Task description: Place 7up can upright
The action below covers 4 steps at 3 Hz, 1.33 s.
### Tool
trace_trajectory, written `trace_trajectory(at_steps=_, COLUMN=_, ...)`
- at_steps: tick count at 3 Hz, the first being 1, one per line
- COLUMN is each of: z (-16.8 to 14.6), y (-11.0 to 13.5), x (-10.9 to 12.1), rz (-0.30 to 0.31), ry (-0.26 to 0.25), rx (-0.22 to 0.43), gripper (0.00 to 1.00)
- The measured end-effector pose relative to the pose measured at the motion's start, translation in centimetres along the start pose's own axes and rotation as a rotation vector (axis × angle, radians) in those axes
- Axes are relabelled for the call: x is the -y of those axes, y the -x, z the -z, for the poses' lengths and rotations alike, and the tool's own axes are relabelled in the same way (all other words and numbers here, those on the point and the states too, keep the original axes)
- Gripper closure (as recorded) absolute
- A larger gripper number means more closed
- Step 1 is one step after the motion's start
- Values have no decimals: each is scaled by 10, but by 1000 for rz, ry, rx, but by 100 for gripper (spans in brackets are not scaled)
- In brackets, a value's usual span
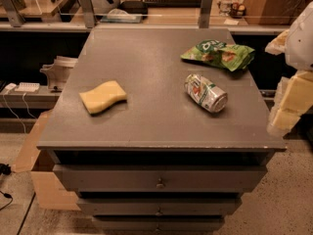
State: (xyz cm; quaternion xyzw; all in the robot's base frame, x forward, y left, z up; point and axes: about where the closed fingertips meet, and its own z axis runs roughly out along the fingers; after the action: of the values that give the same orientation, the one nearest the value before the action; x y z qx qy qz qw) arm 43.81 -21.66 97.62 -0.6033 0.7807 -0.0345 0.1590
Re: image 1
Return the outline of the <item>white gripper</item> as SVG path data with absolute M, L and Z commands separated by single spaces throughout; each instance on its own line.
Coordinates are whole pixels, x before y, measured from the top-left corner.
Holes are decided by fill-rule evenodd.
M 281 78 L 268 119 L 267 131 L 283 137 L 313 107 L 313 2 L 292 23 L 290 31 L 284 30 L 267 44 L 265 52 L 285 52 L 286 63 L 298 70 L 291 78 Z

